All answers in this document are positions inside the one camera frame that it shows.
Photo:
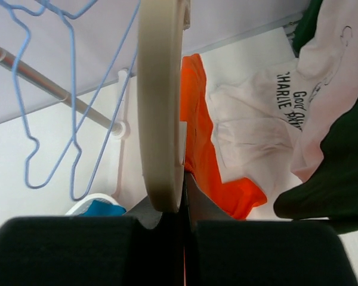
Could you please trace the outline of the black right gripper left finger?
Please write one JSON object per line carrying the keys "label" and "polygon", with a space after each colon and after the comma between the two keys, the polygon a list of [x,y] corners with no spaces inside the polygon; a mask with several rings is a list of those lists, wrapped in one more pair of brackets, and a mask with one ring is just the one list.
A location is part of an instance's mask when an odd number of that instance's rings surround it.
{"label": "black right gripper left finger", "polygon": [[183,285],[183,218],[18,217],[0,227],[0,285]]}

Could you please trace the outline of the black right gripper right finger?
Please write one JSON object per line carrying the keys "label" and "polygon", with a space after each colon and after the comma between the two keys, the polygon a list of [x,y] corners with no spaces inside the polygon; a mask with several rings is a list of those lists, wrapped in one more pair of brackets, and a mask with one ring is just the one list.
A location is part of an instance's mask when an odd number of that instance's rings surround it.
{"label": "black right gripper right finger", "polygon": [[315,221],[241,221],[186,173],[187,285],[357,285],[334,230]]}

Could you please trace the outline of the blue t shirt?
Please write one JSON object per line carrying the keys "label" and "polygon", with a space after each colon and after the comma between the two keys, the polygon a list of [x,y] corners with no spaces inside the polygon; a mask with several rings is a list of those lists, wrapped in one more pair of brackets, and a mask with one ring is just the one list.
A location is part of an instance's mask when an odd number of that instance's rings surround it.
{"label": "blue t shirt", "polygon": [[89,208],[81,214],[81,216],[88,217],[111,217],[122,216],[126,213],[126,209],[118,204],[106,203],[98,200],[94,200]]}

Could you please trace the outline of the orange t shirt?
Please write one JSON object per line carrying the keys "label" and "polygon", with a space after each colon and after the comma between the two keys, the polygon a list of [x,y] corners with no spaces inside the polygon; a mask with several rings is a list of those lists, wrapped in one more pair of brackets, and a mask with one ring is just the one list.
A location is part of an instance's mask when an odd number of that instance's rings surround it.
{"label": "orange t shirt", "polygon": [[211,134],[213,123],[206,105],[206,73],[199,54],[181,61],[180,120],[187,123],[184,168],[199,188],[231,217],[244,220],[251,210],[268,202],[250,179],[223,183]]}

